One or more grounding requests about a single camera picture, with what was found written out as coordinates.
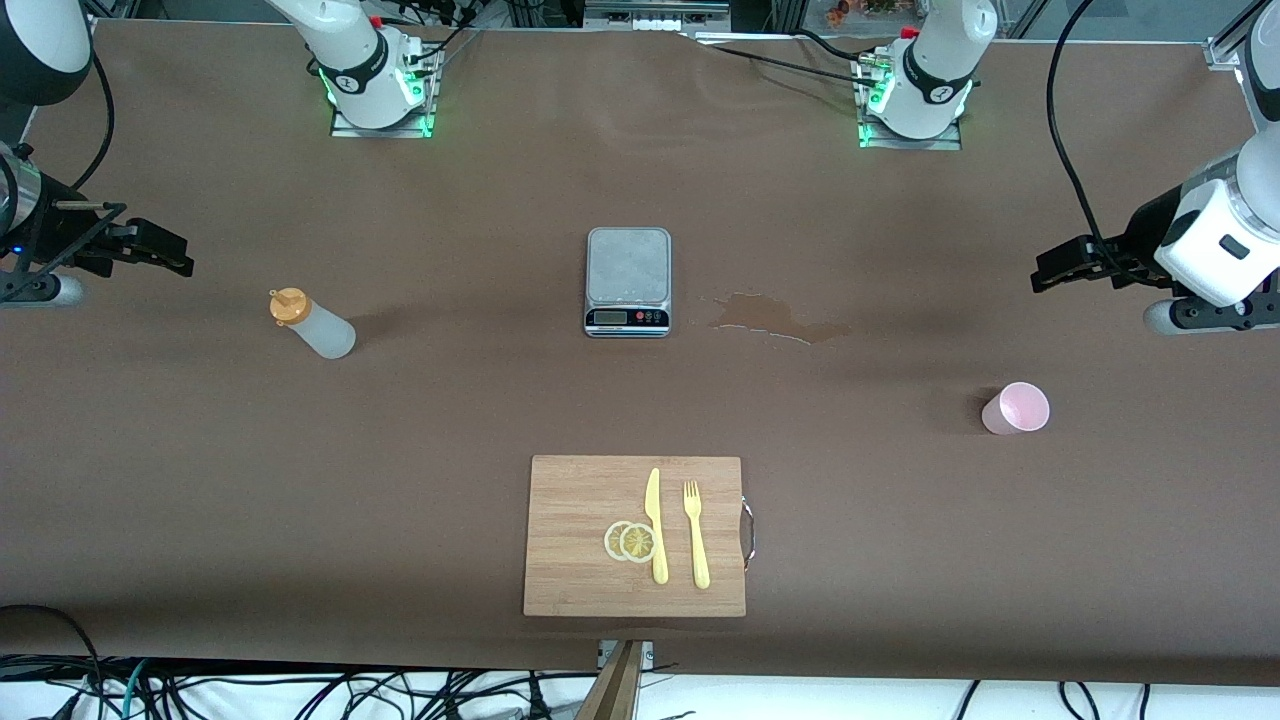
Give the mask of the pink plastic cup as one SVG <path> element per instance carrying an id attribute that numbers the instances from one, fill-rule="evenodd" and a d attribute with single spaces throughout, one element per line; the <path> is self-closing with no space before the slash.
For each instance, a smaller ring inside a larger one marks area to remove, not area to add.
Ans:
<path id="1" fill-rule="evenodd" d="M 980 411 L 983 427 L 996 436 L 1037 432 L 1050 418 L 1051 406 L 1044 392 L 1020 380 L 1001 388 Z"/>

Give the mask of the translucent orange-capped sauce bottle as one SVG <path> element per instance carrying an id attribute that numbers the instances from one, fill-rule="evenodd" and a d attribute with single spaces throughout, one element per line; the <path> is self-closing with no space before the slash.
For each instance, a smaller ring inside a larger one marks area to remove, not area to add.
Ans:
<path id="1" fill-rule="evenodd" d="M 293 331 L 319 356 L 335 360 L 356 346 L 355 327 L 298 288 L 271 290 L 269 311 L 279 327 Z"/>

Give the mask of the brown table cover sheet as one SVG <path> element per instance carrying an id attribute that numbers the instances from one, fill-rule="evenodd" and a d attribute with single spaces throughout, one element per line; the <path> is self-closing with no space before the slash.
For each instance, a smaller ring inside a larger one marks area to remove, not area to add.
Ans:
<path id="1" fill-rule="evenodd" d="M 957 152 L 680 35 L 457 41 L 426 140 L 334 138 L 288 26 L 114 20 L 86 193 L 183 234 L 0 311 L 0 603 L 106 655 L 1280 685 L 1280 331 L 1033 293 L 1084 231 L 1052 47 L 995 44 Z M 588 233 L 672 237 L 664 338 L 582 328 Z M 344 318 L 330 360 L 269 311 Z M 989 433 L 1038 386 L 1048 424 Z M 731 456 L 748 611 L 524 615 L 541 454 Z"/>

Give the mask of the silver digital kitchen scale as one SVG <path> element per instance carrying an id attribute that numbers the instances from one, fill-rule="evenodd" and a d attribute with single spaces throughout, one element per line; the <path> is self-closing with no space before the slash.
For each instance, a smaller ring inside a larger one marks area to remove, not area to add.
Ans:
<path id="1" fill-rule="evenodd" d="M 673 325 L 672 237 L 658 227 L 588 233 L 582 328 L 594 338 L 664 338 Z"/>

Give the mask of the yellow plastic fork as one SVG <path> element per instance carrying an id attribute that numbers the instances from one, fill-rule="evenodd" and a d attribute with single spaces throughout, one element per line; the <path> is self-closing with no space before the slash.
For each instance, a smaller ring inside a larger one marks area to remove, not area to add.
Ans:
<path id="1" fill-rule="evenodd" d="M 698 589 L 705 591 L 710 587 L 710 568 L 701 533 L 701 496 L 695 480 L 684 484 L 684 511 L 690 527 L 694 584 Z"/>

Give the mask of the yellow plastic knife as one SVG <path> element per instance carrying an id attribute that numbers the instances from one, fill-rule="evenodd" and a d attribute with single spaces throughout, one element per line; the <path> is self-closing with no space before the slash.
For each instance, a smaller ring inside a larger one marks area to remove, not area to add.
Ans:
<path id="1" fill-rule="evenodd" d="M 650 520 L 650 527 L 653 529 L 653 537 L 654 537 L 654 550 L 650 560 L 652 578 L 658 585 L 664 585 L 669 582 L 669 569 L 666 556 L 666 546 L 664 546 L 664 537 L 662 528 L 659 468 L 653 468 L 648 478 L 644 507 L 645 507 L 645 514 Z"/>

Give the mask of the white power strip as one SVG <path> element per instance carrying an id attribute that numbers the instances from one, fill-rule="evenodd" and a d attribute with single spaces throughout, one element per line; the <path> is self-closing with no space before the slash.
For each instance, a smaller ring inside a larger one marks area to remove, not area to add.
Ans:
<path id="1" fill-rule="evenodd" d="M 611 31 L 731 32 L 730 0 L 584 0 L 582 27 Z"/>

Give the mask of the wooden cutting board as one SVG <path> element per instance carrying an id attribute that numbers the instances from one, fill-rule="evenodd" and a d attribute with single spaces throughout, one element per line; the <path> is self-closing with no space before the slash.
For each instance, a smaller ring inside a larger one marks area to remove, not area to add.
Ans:
<path id="1" fill-rule="evenodd" d="M 660 469 L 662 528 L 669 582 L 650 562 L 614 561 L 603 539 L 614 521 L 650 527 L 646 482 Z M 710 587 L 692 579 L 684 484 L 701 496 Z M 742 618 L 742 462 L 739 457 L 539 455 L 531 462 L 524 612 L 529 618 Z"/>

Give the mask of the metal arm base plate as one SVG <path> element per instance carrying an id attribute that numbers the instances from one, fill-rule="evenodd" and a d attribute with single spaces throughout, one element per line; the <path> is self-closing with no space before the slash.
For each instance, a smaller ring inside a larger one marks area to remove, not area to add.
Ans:
<path id="1" fill-rule="evenodd" d="M 869 86 L 858 86 L 858 142 L 863 149 L 957 151 L 960 117 L 973 90 L 942 85 L 922 90 L 899 74 L 897 58 L 887 47 L 863 53 L 850 69 Z"/>
<path id="2" fill-rule="evenodd" d="M 332 136 L 430 138 L 444 65 L 442 44 L 392 28 L 376 32 L 370 56 L 334 69 L 320 65 L 333 106 Z"/>

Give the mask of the aluminium frame corner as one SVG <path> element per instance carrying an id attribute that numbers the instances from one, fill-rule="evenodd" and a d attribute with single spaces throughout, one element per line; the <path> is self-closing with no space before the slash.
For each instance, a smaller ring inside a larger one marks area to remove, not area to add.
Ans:
<path id="1" fill-rule="evenodd" d="M 1251 37 L 1254 23 L 1280 0 L 1249 0 L 1244 8 L 1203 45 L 1210 70 L 1230 70 L 1239 65 L 1239 54 Z"/>

